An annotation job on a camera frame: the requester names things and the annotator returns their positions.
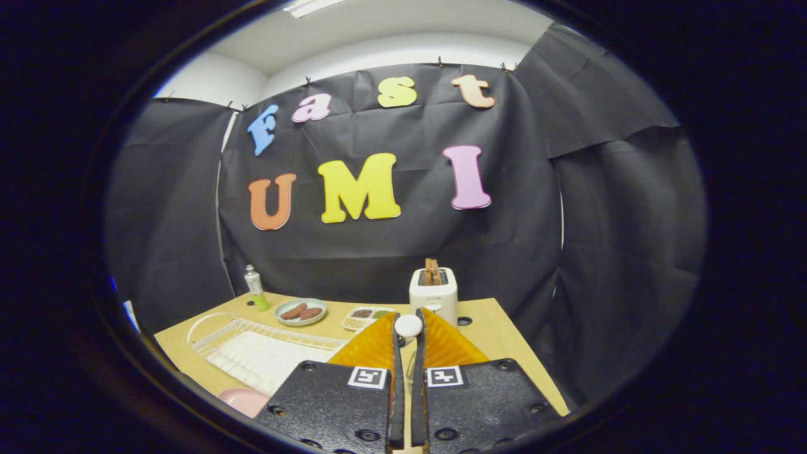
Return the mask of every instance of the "letter m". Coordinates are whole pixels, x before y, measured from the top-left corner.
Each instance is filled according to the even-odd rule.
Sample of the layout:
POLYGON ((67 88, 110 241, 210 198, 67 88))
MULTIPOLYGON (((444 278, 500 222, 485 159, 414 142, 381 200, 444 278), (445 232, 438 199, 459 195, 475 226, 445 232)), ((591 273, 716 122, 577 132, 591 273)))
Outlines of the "letter m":
POLYGON ((392 194, 392 165, 395 155, 377 153, 365 161, 358 179, 355 179, 342 161, 322 164, 317 172, 325 180, 325 212, 322 221, 326 224, 342 222, 345 212, 339 200, 345 205, 350 217, 358 219, 367 200, 364 215, 370 219, 398 217, 401 207, 395 203, 392 194))

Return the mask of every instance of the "foam letter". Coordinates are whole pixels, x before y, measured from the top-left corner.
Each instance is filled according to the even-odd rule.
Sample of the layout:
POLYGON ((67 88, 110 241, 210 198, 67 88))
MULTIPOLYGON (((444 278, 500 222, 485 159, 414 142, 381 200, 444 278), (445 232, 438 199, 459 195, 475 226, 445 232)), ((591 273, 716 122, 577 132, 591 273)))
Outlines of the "foam letter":
POLYGON ((452 85, 459 85, 459 91, 466 103, 474 107, 487 109, 496 104, 496 100, 482 94, 483 88, 488 88, 487 81, 478 81, 473 74, 466 74, 451 81, 452 85))
POLYGON ((291 119, 295 123, 302 123, 309 120, 322 120, 331 113, 331 111, 328 110, 330 104, 331 95, 326 93, 311 95, 300 101, 301 107, 291 116, 291 119))
POLYGON ((378 103, 382 107, 408 106, 417 99, 417 92, 411 87, 415 81, 411 78, 386 78, 378 84, 378 103))
POLYGON ((277 111, 277 104, 272 104, 247 128, 247 131, 252 133, 253 140, 255 141, 255 156, 263 153, 263 150, 274 140, 274 134, 269 134, 268 131, 274 131, 274 117, 272 114, 277 111))
POLYGON ((479 165, 476 158, 482 154, 478 146, 460 145, 443 150, 443 155, 451 160, 454 168, 454 184, 457 195, 451 206, 458 210, 485 208, 491 204, 491 197, 482 189, 479 165))
POLYGON ((322 221, 331 224, 345 220, 345 212, 340 208, 339 200, 353 219, 358 219, 362 214, 365 199, 368 201, 364 215, 370 219, 400 216, 401 207, 395 203, 395 196, 392 194, 393 164, 395 155, 392 153, 372 154, 364 161, 358 179, 350 174, 342 161, 322 164, 317 169, 325 180, 325 212, 322 213, 322 221))
POLYGON ((291 215, 291 182, 295 174, 282 174, 274 179, 278 185, 278 211, 266 214, 266 189, 272 184, 268 179, 259 179, 249 184, 249 217, 253 225, 261 230, 277 230, 286 225, 291 215))

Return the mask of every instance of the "table surface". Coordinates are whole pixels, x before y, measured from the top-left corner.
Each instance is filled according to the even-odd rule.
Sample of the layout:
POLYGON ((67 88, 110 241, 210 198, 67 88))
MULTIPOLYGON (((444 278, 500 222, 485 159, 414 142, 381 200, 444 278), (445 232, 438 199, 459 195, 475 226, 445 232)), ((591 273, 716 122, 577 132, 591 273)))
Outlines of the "table surface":
MULTIPOLYGON (((299 332, 328 338, 350 339, 355 333, 342 327, 341 322, 345 316, 358 306, 379 306, 386 307, 400 313, 411 313, 410 306, 406 305, 375 305, 371 303, 347 303, 337 301, 324 301, 328 306, 325 317, 317 323, 308 326, 286 326, 278 321, 274 316, 274 309, 280 304, 297 299, 296 296, 285 296, 265 292, 266 300, 270 304, 270 309, 265 312, 258 312, 254 305, 247 305, 250 295, 247 293, 234 298, 222 305, 203 312, 195 317, 191 317, 184 322, 157 333, 157 342, 162 350, 171 359, 180 372, 185 373, 191 379, 208 392, 218 396, 225 389, 246 388, 240 381, 230 377, 216 366, 208 363, 199 353, 193 351, 186 341, 190 328, 202 317, 213 313, 235 314, 251 322, 275 328, 299 332)), ((569 413, 563 398, 544 369, 541 361, 533 353, 524 338, 510 321, 510 318, 501 309, 499 303, 494 298, 483 300, 460 301, 457 306, 458 317, 470 317, 472 323, 467 326, 458 326, 458 330, 468 340, 470 340, 489 359, 513 358, 526 374, 535 383, 538 389, 544 394, 550 404, 562 416, 569 413)), ((232 320, 231 317, 210 317, 199 323, 194 329, 191 342, 212 334, 221 329, 232 320)), ((410 389, 412 383, 411 368, 412 359, 415 355, 416 343, 410 342, 401 349, 401 360, 404 371, 407 373, 406 389, 406 414, 409 414, 411 405, 410 389)), ((409 418, 404 418, 406 422, 403 453, 422 452, 421 448, 409 446, 410 427, 409 418)))

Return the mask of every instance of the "white wall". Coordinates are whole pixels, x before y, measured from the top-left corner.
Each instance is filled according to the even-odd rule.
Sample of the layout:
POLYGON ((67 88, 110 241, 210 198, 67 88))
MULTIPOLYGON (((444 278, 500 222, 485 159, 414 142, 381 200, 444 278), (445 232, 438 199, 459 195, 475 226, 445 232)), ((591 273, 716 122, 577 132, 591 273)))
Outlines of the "white wall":
POLYGON ((464 63, 511 69, 531 45, 465 33, 418 33, 368 40, 322 53, 272 74, 259 100, 312 80, 377 66, 404 63, 464 63))
POLYGON ((201 53, 180 69, 154 95, 155 98, 185 98, 241 109, 263 99, 269 76, 232 58, 201 53))
POLYGON ((308 58, 271 76, 244 62, 215 53, 199 54, 179 70, 155 98, 198 99, 241 108, 312 80, 377 66, 405 63, 463 63, 512 68, 529 44, 464 33, 418 33, 389 36, 337 48, 308 58))

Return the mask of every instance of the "ceiling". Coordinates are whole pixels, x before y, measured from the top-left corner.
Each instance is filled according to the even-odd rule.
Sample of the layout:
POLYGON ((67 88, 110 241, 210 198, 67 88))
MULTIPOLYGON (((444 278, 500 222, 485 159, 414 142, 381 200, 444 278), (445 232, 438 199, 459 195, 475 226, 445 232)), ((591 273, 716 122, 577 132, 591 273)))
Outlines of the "ceiling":
POLYGON ((328 50, 385 36, 459 32, 531 45, 551 22, 510 0, 346 0, 300 19, 276 10, 210 51, 274 74, 328 50))

